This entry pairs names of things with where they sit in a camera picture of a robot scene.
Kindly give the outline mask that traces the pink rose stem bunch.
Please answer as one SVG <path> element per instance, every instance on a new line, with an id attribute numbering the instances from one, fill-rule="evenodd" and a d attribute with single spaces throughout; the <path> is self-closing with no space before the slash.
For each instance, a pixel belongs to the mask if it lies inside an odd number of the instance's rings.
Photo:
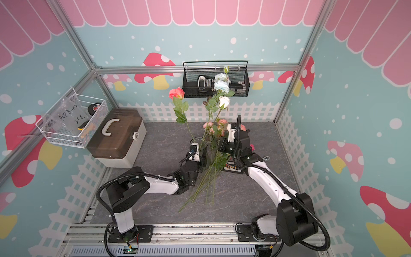
<path id="1" fill-rule="evenodd" d="M 218 139 L 224 137 L 225 135 L 228 135 L 227 128 L 225 129 L 224 136 L 213 138 L 205 131 L 206 123 L 203 124 L 204 134 L 201 138 L 202 141 L 205 141 L 208 145 L 208 167 L 206 168 L 206 170 L 203 170 L 202 175 L 200 176 L 200 183 L 197 185 L 197 189 L 181 206 L 179 210 L 180 212 L 182 212 L 187 205 L 196 202 L 197 198 L 201 195 L 205 196 L 204 203 L 214 204 L 218 177 L 222 173 L 223 167 L 230 159 L 229 154 L 221 153 L 218 151 Z"/>

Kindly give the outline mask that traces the clear glass vase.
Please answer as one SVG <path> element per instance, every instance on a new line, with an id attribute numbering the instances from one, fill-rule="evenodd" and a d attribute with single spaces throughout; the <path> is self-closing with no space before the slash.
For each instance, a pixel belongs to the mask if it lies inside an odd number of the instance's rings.
<path id="1" fill-rule="evenodd" d="M 191 139 L 189 143 L 190 149 L 192 149 L 193 145 L 197 144 L 198 154 L 189 157 L 188 160 L 199 162 L 201 170 L 206 170 L 206 168 L 208 167 L 208 145 L 205 141 L 202 141 L 201 137 L 195 137 L 194 139 Z"/>

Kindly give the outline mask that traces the tall pink carnation stem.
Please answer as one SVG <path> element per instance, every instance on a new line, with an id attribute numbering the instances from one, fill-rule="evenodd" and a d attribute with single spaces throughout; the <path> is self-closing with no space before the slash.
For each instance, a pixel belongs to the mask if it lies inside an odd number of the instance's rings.
<path id="1" fill-rule="evenodd" d="M 189 109 L 189 104 L 187 101 L 184 100 L 185 98 L 185 92 L 182 88 L 177 88 L 177 89 L 172 89 L 169 92 L 169 98 L 172 100 L 174 104 L 173 111 L 177 117 L 176 122 L 179 124 L 185 124 L 187 126 L 187 129 L 190 133 L 190 136 L 192 138 L 192 142 L 196 142 L 192 131 L 188 125 L 188 119 L 186 116 L 186 111 Z"/>

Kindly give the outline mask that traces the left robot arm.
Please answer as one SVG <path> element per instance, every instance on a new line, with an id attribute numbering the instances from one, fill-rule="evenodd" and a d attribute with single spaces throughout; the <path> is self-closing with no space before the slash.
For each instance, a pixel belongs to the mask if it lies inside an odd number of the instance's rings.
<path id="1" fill-rule="evenodd" d="M 179 163 L 179 169 L 167 176 L 155 176 L 133 167 L 96 191 L 97 201 L 109 212 L 112 222 L 105 231 L 105 242 L 130 243 L 139 238 L 132 207 L 146 194 L 178 196 L 194 187 L 204 167 L 199 154 L 190 153 Z"/>

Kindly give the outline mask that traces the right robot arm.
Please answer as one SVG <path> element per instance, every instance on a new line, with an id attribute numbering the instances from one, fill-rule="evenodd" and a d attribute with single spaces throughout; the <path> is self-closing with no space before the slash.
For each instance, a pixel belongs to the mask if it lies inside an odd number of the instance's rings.
<path id="1" fill-rule="evenodd" d="M 268 168 L 253 151 L 248 133 L 242 130 L 238 116 L 235 123 L 228 124 L 228 135 L 219 141 L 218 149 L 229 154 L 237 169 L 257 182 L 276 206 L 275 216 L 265 214 L 254 219 L 254 236 L 278 236 L 281 246 L 300 244 L 313 251 L 327 251 L 331 238 L 315 214 L 311 197 L 287 186 Z"/>

